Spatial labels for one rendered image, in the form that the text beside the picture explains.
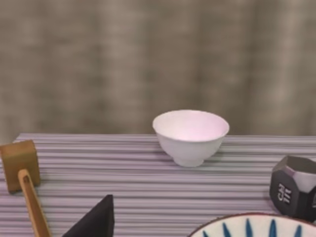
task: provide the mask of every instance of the striped table surface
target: striped table surface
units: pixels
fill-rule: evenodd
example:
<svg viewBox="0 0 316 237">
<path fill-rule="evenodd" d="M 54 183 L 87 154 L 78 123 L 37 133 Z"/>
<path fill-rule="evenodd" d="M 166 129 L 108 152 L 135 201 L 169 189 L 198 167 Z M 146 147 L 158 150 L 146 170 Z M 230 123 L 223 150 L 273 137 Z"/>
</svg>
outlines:
<svg viewBox="0 0 316 237">
<path fill-rule="evenodd" d="M 269 182 L 286 154 L 316 161 L 316 137 L 228 136 L 203 166 L 176 165 L 154 135 L 21 134 L 33 139 L 37 192 L 54 237 L 107 194 L 116 237 L 185 237 L 216 217 L 273 213 Z M 22 193 L 9 195 L 0 163 L 0 237 L 31 237 Z"/>
</svg>

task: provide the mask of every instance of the purple striped fabric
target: purple striped fabric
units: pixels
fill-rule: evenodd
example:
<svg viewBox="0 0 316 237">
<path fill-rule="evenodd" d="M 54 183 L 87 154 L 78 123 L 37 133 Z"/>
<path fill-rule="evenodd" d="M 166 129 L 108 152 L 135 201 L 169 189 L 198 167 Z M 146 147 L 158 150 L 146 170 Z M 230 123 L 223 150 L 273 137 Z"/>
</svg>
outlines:
<svg viewBox="0 0 316 237">
<path fill-rule="evenodd" d="M 54 237 L 105 195 L 115 202 L 117 237 L 185 237 L 216 217 L 273 213 L 272 167 L 286 154 L 316 161 L 316 137 L 228 136 L 203 166 L 177 166 L 153 135 L 21 134 L 33 139 L 37 187 Z M 0 163 L 0 236 L 31 237 L 22 193 L 9 195 Z"/>
</svg>

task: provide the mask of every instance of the wooden handle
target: wooden handle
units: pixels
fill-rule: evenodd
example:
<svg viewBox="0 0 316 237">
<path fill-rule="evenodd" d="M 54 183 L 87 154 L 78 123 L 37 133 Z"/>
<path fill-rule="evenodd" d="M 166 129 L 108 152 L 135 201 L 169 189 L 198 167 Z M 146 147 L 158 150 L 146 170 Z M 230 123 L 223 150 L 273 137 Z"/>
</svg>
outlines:
<svg viewBox="0 0 316 237">
<path fill-rule="evenodd" d="M 21 169 L 18 173 L 18 178 L 29 211 L 35 237 L 51 237 L 29 172 L 26 169 Z"/>
</svg>

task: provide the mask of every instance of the white text on dumbbell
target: white text on dumbbell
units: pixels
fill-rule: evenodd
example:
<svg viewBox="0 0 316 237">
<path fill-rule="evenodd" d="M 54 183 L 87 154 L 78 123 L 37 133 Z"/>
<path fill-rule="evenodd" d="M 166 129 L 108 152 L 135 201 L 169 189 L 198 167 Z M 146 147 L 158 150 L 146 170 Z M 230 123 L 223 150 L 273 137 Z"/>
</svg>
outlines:
<svg viewBox="0 0 316 237">
<path fill-rule="evenodd" d="M 291 194 L 292 191 L 287 189 L 283 184 L 278 184 L 278 194 L 277 197 L 280 201 L 286 204 L 291 204 Z"/>
</svg>

